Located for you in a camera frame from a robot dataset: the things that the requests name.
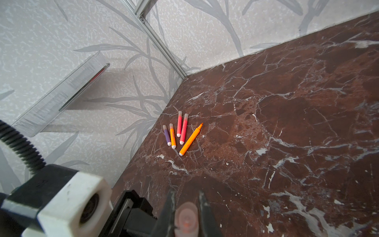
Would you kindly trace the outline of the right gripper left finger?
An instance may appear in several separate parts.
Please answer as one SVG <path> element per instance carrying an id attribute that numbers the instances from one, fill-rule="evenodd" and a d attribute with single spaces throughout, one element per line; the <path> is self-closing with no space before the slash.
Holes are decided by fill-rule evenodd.
<path id="1" fill-rule="evenodd" d="M 161 214 L 153 228 L 151 237 L 174 237 L 175 236 L 175 212 L 176 194 L 169 191 Z"/>

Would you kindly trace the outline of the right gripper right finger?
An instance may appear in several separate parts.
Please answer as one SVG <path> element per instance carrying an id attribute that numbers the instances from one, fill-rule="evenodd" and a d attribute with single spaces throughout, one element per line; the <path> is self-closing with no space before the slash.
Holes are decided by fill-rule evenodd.
<path id="1" fill-rule="evenodd" d="M 200 237 L 221 237 L 222 232 L 220 226 L 216 222 L 210 202 L 204 191 L 199 191 L 198 201 Z"/>

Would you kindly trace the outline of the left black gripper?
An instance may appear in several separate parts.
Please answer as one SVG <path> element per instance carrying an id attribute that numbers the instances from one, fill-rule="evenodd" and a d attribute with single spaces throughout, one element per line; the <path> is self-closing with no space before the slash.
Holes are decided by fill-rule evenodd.
<path id="1" fill-rule="evenodd" d="M 99 236 L 149 237 L 156 222 L 148 200 L 140 197 L 135 190 L 125 190 Z"/>

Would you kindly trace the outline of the orange highlighter lone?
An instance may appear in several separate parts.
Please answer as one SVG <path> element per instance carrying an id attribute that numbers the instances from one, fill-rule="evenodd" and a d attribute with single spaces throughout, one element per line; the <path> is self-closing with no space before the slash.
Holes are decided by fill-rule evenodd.
<path id="1" fill-rule="evenodd" d="M 172 123 L 169 124 L 170 128 L 170 140 L 171 140 L 171 147 L 172 149 L 176 149 L 176 134 L 175 134 L 175 129 L 174 125 Z"/>

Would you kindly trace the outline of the purple highlighter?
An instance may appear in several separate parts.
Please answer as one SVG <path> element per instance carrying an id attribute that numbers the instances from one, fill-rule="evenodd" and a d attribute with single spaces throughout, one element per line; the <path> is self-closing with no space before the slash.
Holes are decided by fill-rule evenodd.
<path id="1" fill-rule="evenodd" d="M 171 146 L 172 145 L 172 143 L 171 143 L 171 137 L 170 137 L 170 134 L 168 132 L 167 126 L 163 125 L 162 128 L 163 128 L 163 132 L 164 132 L 164 135 L 165 135 L 166 143 L 167 143 L 168 146 Z"/>

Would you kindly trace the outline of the pink highlighter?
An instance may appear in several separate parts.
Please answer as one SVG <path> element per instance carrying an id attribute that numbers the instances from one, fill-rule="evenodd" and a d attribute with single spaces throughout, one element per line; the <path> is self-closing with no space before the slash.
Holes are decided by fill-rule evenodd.
<path id="1" fill-rule="evenodd" d="M 182 111 L 178 112 L 178 122 L 177 122 L 177 137 L 181 137 L 182 133 L 182 119 L 183 119 L 183 113 Z"/>
<path id="2" fill-rule="evenodd" d="M 188 118 L 189 118 L 189 115 L 185 114 L 184 115 L 184 120 L 183 120 L 182 130 L 181 130 L 181 137 L 180 137 L 180 144 L 181 145 L 184 145 L 184 143 L 185 143 L 186 132 L 187 132 L 187 125 L 188 125 Z"/>

